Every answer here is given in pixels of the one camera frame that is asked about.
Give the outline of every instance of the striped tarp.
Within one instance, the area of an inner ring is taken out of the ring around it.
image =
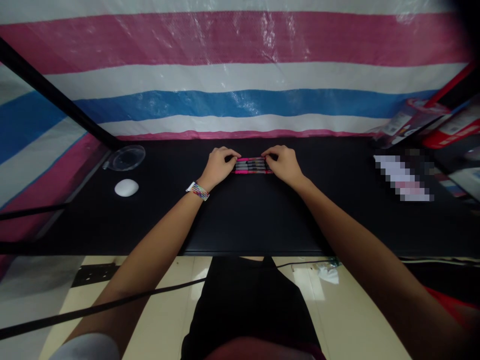
[[[470,60],[443,0],[4,0],[0,36],[122,140],[369,136]],[[43,206],[98,143],[0,85],[0,207]]]

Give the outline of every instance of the colorful bracelet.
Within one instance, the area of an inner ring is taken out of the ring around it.
[[[195,195],[198,195],[203,199],[203,201],[207,201],[209,198],[210,194],[207,190],[205,190],[203,187],[198,185],[195,181],[190,184],[187,190],[185,190],[187,193],[192,192]]]

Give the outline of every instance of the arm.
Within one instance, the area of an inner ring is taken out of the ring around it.
[[[278,155],[274,161],[269,154]],[[335,205],[303,174],[295,151],[265,151],[277,177],[310,209],[339,259],[363,287],[414,359],[451,359],[467,334],[404,264],[370,231]]]
[[[225,157],[234,155],[225,162]],[[215,148],[197,184],[210,192],[232,171],[240,154]],[[94,305],[153,290],[177,256],[204,201],[192,192],[176,205],[138,243],[102,291]],[[148,298],[84,317],[66,341],[88,333],[110,336],[123,356]]]

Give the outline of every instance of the person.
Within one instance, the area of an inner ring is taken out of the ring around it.
[[[293,149],[277,145],[261,155],[273,173],[303,199],[331,248],[383,313],[410,356],[454,358],[468,340],[467,332],[402,262],[303,175]],[[215,148],[196,183],[212,192],[240,156],[226,147]],[[94,305],[155,289],[203,202],[194,192],[187,192],[135,247]],[[84,317],[51,359],[120,359],[147,301],[142,298]],[[262,262],[213,258],[181,357],[324,359],[300,290],[275,268],[270,257]]]

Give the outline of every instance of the forearm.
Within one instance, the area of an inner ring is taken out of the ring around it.
[[[420,359],[448,358],[466,338],[463,329],[405,265],[308,179],[294,186],[325,238],[375,302],[405,345]]]
[[[148,232],[93,305],[153,290],[177,256],[203,200],[189,192]],[[122,355],[148,298],[83,318],[66,341],[88,333],[108,334]]]
[[[138,243],[105,290],[129,296],[154,289],[177,256],[202,203],[194,193],[185,194]]]

